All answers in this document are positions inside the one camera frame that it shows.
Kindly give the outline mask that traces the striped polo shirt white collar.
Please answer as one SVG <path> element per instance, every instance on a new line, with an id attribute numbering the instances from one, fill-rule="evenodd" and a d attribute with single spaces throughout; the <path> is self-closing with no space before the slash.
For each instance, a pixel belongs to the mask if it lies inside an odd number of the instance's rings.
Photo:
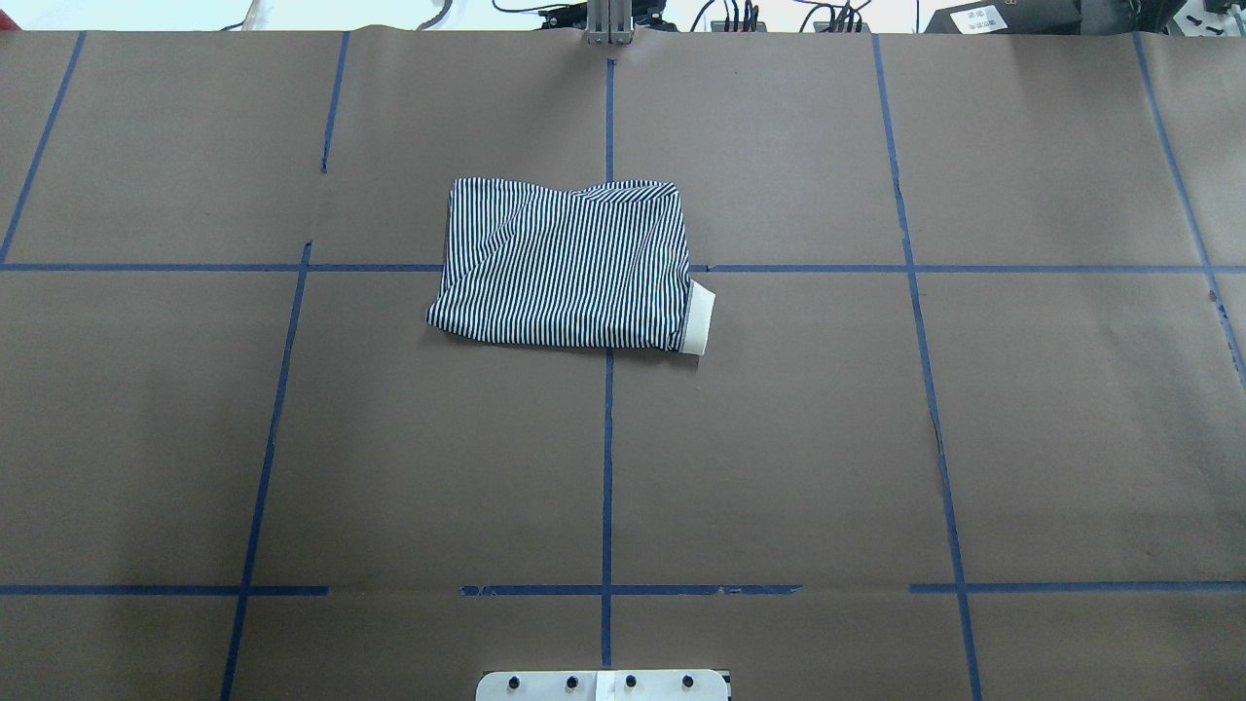
<path id="1" fill-rule="evenodd" d="M 692 278 L 682 194 L 624 179 L 557 191 L 464 177 L 427 324 L 487 345 L 703 355 L 715 296 Z"/>

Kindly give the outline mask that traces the black power strip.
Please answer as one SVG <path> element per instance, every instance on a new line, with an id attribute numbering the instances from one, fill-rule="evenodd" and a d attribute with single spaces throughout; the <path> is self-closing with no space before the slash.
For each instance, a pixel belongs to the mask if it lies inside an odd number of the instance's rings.
<path id="1" fill-rule="evenodd" d="M 704 1 L 688 31 L 863 34 L 867 1 Z"/>

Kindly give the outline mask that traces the black box with label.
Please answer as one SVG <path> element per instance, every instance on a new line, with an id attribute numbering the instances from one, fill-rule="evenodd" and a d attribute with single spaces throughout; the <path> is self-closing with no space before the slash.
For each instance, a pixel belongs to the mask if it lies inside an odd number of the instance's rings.
<path id="1" fill-rule="evenodd" d="M 1082 1 L 971 1 L 934 10 L 920 32 L 1077 35 Z"/>

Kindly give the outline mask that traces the aluminium frame post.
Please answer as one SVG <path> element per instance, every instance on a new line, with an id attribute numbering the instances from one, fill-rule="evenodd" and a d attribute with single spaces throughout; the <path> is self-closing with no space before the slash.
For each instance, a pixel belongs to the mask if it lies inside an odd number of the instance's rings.
<path id="1" fill-rule="evenodd" d="M 589 46 L 627 46 L 635 40 L 635 2 L 632 0 L 586 1 L 583 32 Z"/>

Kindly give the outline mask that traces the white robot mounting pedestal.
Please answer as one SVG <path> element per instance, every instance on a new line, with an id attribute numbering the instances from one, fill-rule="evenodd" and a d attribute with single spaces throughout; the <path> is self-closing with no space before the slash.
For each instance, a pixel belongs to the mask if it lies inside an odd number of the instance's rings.
<path id="1" fill-rule="evenodd" d="M 493 671 L 476 700 L 731 700 L 730 674 L 713 669 Z"/>

